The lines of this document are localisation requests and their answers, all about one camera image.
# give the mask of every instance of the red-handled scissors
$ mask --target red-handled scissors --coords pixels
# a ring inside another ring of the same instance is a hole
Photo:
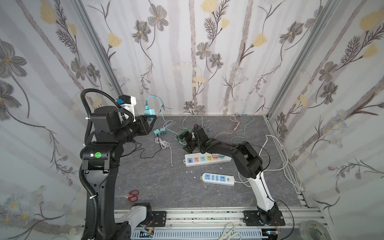
[[[115,197],[123,197],[128,199],[130,202],[136,202],[138,200],[139,191],[132,190],[128,193],[128,195],[115,195]]]

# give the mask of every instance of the gray marble tabletop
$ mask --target gray marble tabletop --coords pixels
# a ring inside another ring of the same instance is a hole
[[[164,116],[166,120],[173,120],[169,129],[178,132],[182,129],[182,122],[185,116]],[[229,120],[230,116],[203,116],[204,125],[211,129],[208,137],[215,137],[220,132],[231,132],[235,123]],[[246,128],[245,140],[251,144],[262,146],[265,142],[265,135],[270,134],[262,116],[254,116],[255,120]],[[237,130],[229,134],[221,134],[217,139],[223,142],[230,142],[234,136],[244,136],[244,126],[250,122],[250,116],[237,117],[241,123]],[[189,129],[197,123],[201,125],[202,118],[198,115],[191,115],[184,121],[184,127]],[[154,129],[161,128],[164,121],[159,115]],[[184,154],[182,145],[175,141],[172,132],[167,131],[161,135],[161,139],[170,143],[172,148],[172,162],[170,163],[170,149],[162,149],[153,158],[140,158],[140,151],[136,151],[120,161],[119,173],[116,180],[115,194],[128,194],[131,190],[137,189],[139,193],[138,202],[150,202],[154,208],[170,207],[245,207],[257,206],[256,198],[252,188],[235,183],[234,186],[217,185],[204,183],[200,176],[205,173],[218,173],[235,176],[238,181],[237,168],[232,161],[209,164],[203,166],[186,167],[183,163]],[[155,143],[155,135],[138,136],[135,140],[142,144],[145,151],[142,157],[151,157],[160,149]],[[244,139],[236,137],[233,143],[240,143]],[[130,142],[124,145],[127,154],[135,148]],[[282,161],[277,148],[271,139],[265,146],[271,156],[269,169],[281,168]],[[268,164],[268,155],[265,151],[261,153],[264,161],[263,166]],[[283,171],[265,172],[265,182],[272,197],[275,200],[281,199],[288,206],[299,205],[296,192],[291,183],[285,178]],[[127,199],[115,198],[116,209],[127,209],[132,205]]]

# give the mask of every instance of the wallpaper wall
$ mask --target wallpaper wall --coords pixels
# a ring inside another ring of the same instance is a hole
[[[265,114],[326,3],[82,2],[138,112],[156,95],[167,114]]]
[[[0,1],[0,22],[1,239],[80,239],[79,95],[114,91],[70,1]]]
[[[384,230],[384,3],[340,2],[270,116],[339,239]]]

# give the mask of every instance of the light blue cable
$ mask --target light blue cable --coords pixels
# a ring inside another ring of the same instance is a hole
[[[242,116],[250,116],[250,117],[252,118],[252,120],[251,120],[249,123],[247,123],[247,124],[245,125],[245,127],[244,127],[244,137],[242,137],[242,136],[234,136],[234,137],[231,138],[231,140],[229,141],[229,143],[231,143],[231,142],[232,142],[232,139],[234,139],[235,137],[245,138],[245,129],[246,129],[246,127],[248,126],[248,124],[250,124],[251,122],[253,122],[253,121],[255,120],[255,118],[252,117],[252,115],[249,115],[249,114],[243,114]]]
[[[159,103],[160,103],[161,115],[163,116],[163,120],[164,120],[164,122],[166,123],[166,129],[169,130],[169,131],[171,131],[171,132],[173,132],[173,133],[175,133],[175,134],[178,134],[177,132],[174,132],[174,131],[170,130],[169,128],[167,128],[167,121],[164,119],[163,108],[162,108],[160,99],[159,99],[158,97],[156,97],[156,96],[150,96],[150,97],[148,97],[148,98],[146,99],[146,101],[148,101],[149,98],[157,98],[157,100],[158,100]]]

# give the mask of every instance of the power strip with blue sockets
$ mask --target power strip with blue sockets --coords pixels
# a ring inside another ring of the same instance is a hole
[[[184,163],[187,167],[190,166],[197,166],[197,165],[206,165],[206,164],[213,164],[213,163],[219,163],[219,162],[230,162],[232,160],[231,157],[217,154],[217,153],[191,153],[191,154],[185,154],[184,155]]]
[[[203,182],[206,183],[215,183],[221,185],[235,185],[235,178],[233,176],[224,175],[224,174],[215,174],[215,173],[203,173],[203,176],[200,177]]]

